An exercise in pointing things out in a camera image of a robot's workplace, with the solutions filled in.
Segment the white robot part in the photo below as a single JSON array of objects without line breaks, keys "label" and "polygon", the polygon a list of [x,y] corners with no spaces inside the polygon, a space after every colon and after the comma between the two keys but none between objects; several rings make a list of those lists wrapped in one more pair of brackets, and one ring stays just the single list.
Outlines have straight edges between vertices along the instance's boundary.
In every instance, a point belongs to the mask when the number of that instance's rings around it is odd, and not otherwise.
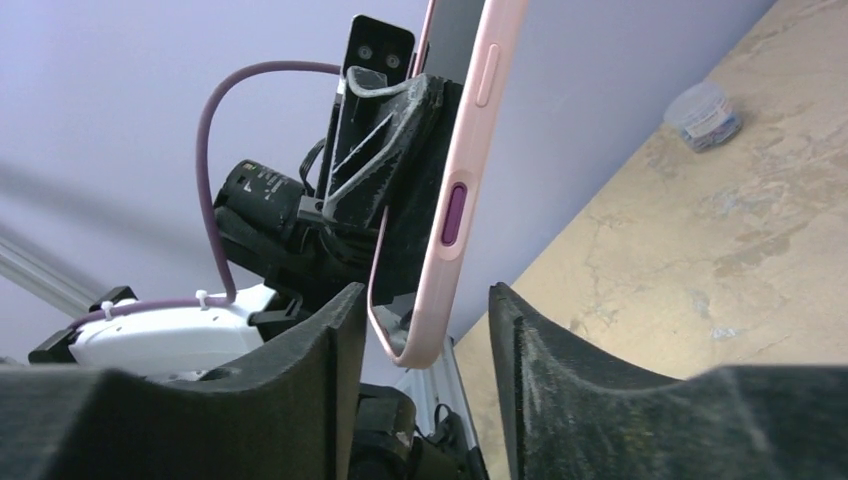
[{"label": "white robot part", "polygon": [[[205,372],[264,343],[248,318],[263,311],[275,296],[276,292],[260,284],[239,290],[236,301],[227,307],[199,301],[197,307],[111,316],[111,320],[80,327],[69,350],[82,366],[119,368],[161,380],[183,372]],[[123,300],[114,306],[135,301]]]}]

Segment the smartphone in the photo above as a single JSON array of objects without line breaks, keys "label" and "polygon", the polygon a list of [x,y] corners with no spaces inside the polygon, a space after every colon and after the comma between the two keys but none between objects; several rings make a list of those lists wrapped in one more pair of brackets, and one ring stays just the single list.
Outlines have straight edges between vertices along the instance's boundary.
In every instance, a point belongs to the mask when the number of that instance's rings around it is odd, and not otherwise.
[{"label": "smartphone", "polygon": [[[417,219],[431,225],[426,249],[409,249],[410,256],[422,258],[405,260],[420,265],[414,291],[391,291],[392,282],[381,281],[397,268],[395,262],[381,263],[383,246],[409,242],[392,238],[405,233],[387,228],[392,205],[383,212],[368,284],[368,317],[386,354],[398,366],[428,368],[442,352],[477,193],[527,3],[486,0],[482,7],[444,170],[441,180],[432,182],[435,208]],[[411,75],[426,70],[436,8],[436,0],[431,0]],[[387,296],[392,303],[382,300]],[[374,304],[375,298],[381,299],[381,305]]]}]

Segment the black wire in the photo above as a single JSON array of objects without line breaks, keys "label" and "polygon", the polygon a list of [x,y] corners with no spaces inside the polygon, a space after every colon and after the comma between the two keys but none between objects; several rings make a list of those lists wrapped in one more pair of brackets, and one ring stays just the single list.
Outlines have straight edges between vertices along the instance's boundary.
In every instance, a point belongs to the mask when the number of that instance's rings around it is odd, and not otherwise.
[{"label": "black wire", "polygon": [[428,437],[427,435],[424,435],[423,433],[421,433],[421,429],[420,429],[420,428],[418,428],[418,425],[416,425],[416,426],[415,426],[415,433],[417,433],[417,434],[418,434],[418,436],[419,436],[419,437],[421,437],[421,440],[424,440],[425,442],[429,443],[430,445],[432,445],[432,446],[434,446],[434,447],[438,447],[438,445],[436,444],[436,442],[434,442],[433,440],[431,440],[431,439],[430,439],[430,437]]},{"label": "black wire", "polygon": [[312,170],[312,165],[315,163],[315,159],[318,158],[318,154],[321,153],[321,150],[324,150],[324,145],[326,144],[326,138],[318,140],[318,143],[309,150],[309,153],[306,154],[306,158],[304,158],[303,162],[300,164],[300,181],[303,182],[303,189],[310,197],[315,195],[315,189],[312,188],[312,185],[309,184],[309,180],[307,180],[306,177],[309,176],[309,171]]},{"label": "black wire", "polygon": [[434,425],[438,425],[441,422],[441,420],[439,420],[439,417],[440,417],[439,412],[441,412],[443,408],[448,411],[447,417],[449,417],[450,414],[453,413],[453,410],[451,410],[450,407],[445,405],[444,403],[440,403],[440,404],[436,405],[436,411],[433,412],[433,424]]}]

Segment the black 3d-printed bracket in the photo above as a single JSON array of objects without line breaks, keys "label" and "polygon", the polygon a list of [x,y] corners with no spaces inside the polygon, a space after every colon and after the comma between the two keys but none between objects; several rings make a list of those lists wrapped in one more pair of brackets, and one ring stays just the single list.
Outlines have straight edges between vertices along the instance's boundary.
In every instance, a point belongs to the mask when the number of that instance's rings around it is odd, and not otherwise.
[{"label": "black 3d-printed bracket", "polygon": [[367,231],[439,118],[445,81],[423,74],[388,86],[384,74],[356,66],[346,80],[321,214],[328,225]]},{"label": "black 3d-printed bracket", "polygon": [[848,368],[731,366],[680,381],[489,293],[513,480],[848,478]]}]

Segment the phone side button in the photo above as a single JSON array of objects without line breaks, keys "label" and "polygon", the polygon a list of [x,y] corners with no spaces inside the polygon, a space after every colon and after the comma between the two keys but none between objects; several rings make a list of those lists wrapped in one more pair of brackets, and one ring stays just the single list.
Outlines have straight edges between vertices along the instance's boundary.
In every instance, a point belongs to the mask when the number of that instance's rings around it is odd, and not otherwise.
[{"label": "phone side button", "polygon": [[442,227],[442,245],[449,247],[456,243],[456,239],[459,237],[459,225],[462,223],[462,211],[465,208],[465,197],[467,196],[468,187],[464,183],[457,183],[451,189],[445,224]]},{"label": "phone side button", "polygon": [[486,65],[483,67],[483,75],[480,79],[480,86],[477,87],[477,98],[475,98],[475,103],[480,108],[489,104],[489,96],[492,94],[492,85],[495,83],[495,72],[498,70],[500,56],[501,47],[497,43],[489,45]]}]

